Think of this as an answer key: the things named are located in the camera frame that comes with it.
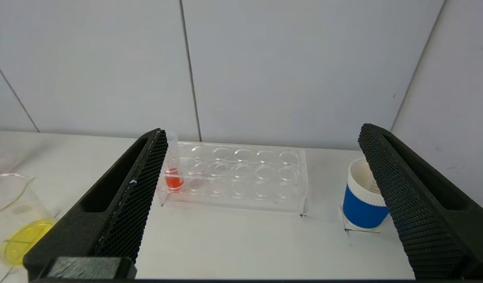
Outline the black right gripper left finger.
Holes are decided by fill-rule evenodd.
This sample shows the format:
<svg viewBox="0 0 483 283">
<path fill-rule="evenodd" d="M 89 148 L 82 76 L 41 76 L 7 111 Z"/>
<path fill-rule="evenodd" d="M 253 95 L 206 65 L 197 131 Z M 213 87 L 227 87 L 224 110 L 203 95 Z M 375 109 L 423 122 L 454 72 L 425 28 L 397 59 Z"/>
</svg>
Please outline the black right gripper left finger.
<svg viewBox="0 0 483 283">
<path fill-rule="evenodd" d="M 28 279 L 58 257 L 127 257 L 139 253 L 168 150 L 167 133 L 143 134 L 24 256 Z"/>
</svg>

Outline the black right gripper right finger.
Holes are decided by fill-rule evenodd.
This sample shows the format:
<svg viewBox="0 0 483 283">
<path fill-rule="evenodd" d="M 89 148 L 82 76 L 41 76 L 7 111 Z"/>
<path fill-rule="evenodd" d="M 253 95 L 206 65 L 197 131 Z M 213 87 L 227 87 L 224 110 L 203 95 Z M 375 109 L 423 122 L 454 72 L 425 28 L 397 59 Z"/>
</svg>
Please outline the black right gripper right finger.
<svg viewBox="0 0 483 283">
<path fill-rule="evenodd" d="M 415 278 L 483 278 L 483 208 L 391 132 L 358 143 Z"/>
</svg>

